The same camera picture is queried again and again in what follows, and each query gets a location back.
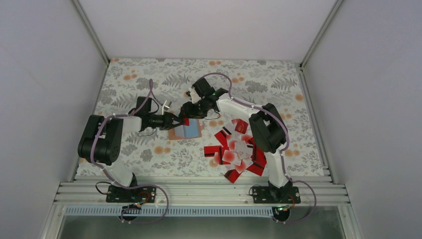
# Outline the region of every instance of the small white object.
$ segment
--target small white object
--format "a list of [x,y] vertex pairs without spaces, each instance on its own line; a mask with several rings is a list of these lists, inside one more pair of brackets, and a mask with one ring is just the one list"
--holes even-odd
[[165,110],[165,106],[166,106],[166,104],[167,104],[167,101],[164,101],[164,104],[163,104],[163,106],[161,107],[161,115],[163,115],[163,114],[164,114],[164,111],[166,111],[166,110]]
[[191,95],[191,99],[192,99],[192,103],[196,103],[198,101],[201,100],[200,96],[198,95],[198,93],[195,91],[194,88],[190,87],[189,88],[189,94]]
[[104,166],[107,173],[115,180],[112,182],[112,185],[116,185],[116,182],[120,183],[125,187],[129,187],[132,181],[132,172],[123,164],[120,157],[117,158],[115,162],[111,164],[111,166],[101,164]]
[[288,180],[283,173],[283,165],[281,163],[280,154],[278,151],[279,150],[277,149],[275,153],[266,152],[264,154],[265,158],[267,159],[267,167],[269,169],[269,181],[274,186],[280,188],[283,187],[288,182]]
[[232,100],[232,97],[229,97],[227,93],[220,96],[217,101],[218,110],[222,113],[229,113],[233,115],[235,118],[242,119],[246,122],[249,121],[249,117],[254,114],[258,113],[258,110],[251,109],[249,107],[243,106],[235,101]]
[[126,116],[120,117],[120,119],[123,119],[122,134],[141,131],[142,119],[140,117]]

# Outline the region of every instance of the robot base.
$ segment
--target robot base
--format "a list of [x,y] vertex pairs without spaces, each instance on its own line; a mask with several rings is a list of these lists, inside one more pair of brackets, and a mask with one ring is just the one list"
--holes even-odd
[[253,203],[256,204],[292,204],[292,198],[295,200],[295,204],[301,202],[301,196],[297,187],[290,187],[285,196],[281,199],[274,198],[270,193],[270,187],[265,186],[253,186],[252,187]]
[[[129,186],[134,187],[136,185],[136,176],[132,174],[132,181]],[[154,203],[156,193],[157,189],[155,187],[148,186],[127,190],[110,185],[105,201],[108,203]]]

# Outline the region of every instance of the white wall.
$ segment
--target white wall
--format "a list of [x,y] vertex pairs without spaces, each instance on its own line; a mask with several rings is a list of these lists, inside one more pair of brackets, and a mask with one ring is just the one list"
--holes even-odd
[[335,0],[80,0],[111,57],[303,60]]
[[69,0],[0,7],[0,233],[39,238],[105,63]]
[[422,2],[347,0],[305,67],[365,238],[421,238]]

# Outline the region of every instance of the card pile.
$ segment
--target card pile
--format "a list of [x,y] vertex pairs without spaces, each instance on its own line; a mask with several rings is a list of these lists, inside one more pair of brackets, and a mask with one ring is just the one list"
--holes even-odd
[[245,134],[248,126],[241,119],[233,119],[214,135],[221,145],[204,147],[205,157],[214,157],[217,164],[226,166],[224,176],[232,183],[245,170],[262,176],[267,164],[264,152],[256,147],[253,137]]

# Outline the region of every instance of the floral tablecloth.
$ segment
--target floral tablecloth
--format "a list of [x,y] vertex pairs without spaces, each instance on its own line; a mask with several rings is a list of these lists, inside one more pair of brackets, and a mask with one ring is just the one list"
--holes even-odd
[[[305,99],[294,62],[140,59],[111,60],[100,92],[97,115],[127,113],[136,105],[138,96],[148,93],[148,80],[154,80],[154,94],[161,101],[173,102],[170,111],[176,115],[188,100],[185,92],[199,77],[209,72],[222,72],[233,81],[233,95],[254,104],[273,103],[284,120],[291,139],[285,152],[287,171],[292,176],[321,176],[322,163],[308,116]],[[220,76],[208,76],[215,89],[228,89],[228,81]],[[151,136],[128,133],[123,136],[120,157],[136,175],[143,176],[223,176],[227,171],[213,158],[204,157],[204,146],[219,145],[214,137],[222,126],[233,119],[221,114],[211,120],[200,120],[202,136],[193,139],[170,140],[167,131]],[[148,135],[147,129],[140,134]],[[77,175],[102,175],[85,159],[80,159]],[[257,176],[244,172],[242,177]],[[268,169],[263,176],[268,176]]]

